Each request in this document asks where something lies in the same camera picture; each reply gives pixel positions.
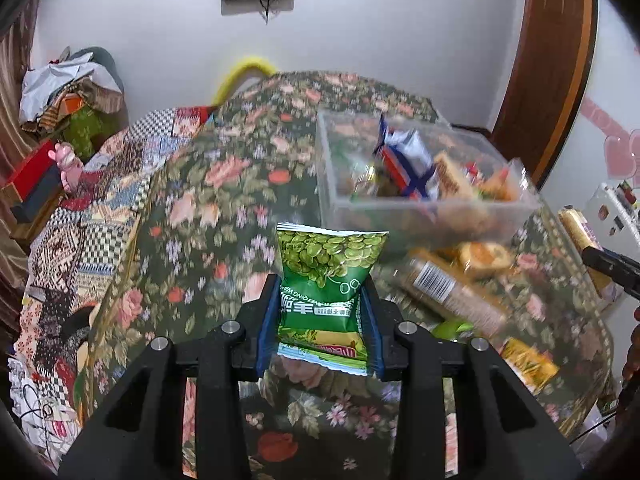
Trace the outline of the person's right hand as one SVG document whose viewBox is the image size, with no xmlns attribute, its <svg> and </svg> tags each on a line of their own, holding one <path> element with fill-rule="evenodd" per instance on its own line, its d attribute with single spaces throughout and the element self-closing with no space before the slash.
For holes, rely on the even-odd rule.
<svg viewBox="0 0 640 480">
<path fill-rule="evenodd" d="M 625 382 L 629 382 L 634 373 L 638 372 L 640 368 L 640 308 L 634 311 L 634 319 L 638 324 L 631 333 L 630 347 L 622 370 L 622 377 Z"/>
</svg>

